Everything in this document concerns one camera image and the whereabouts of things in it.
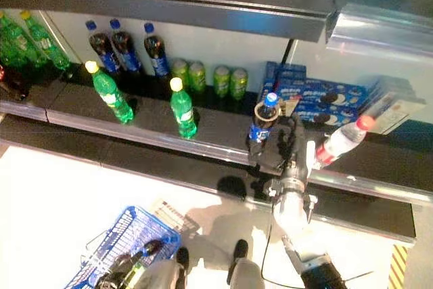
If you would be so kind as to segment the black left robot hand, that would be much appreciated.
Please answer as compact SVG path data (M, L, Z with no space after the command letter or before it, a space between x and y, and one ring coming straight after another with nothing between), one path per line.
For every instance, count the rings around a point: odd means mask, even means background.
M98 279L95 288L134 288L145 271L142 257L142 251L133 256L129 253L119 255L109 271Z

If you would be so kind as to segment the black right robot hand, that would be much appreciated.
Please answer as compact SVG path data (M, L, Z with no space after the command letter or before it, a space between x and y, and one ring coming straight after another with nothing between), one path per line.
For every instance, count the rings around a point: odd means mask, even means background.
M287 174L303 181L307 178L305 130L296 113L284 117L266 140L257 142L247 137L246 145L249 160L260 172L277 176Z

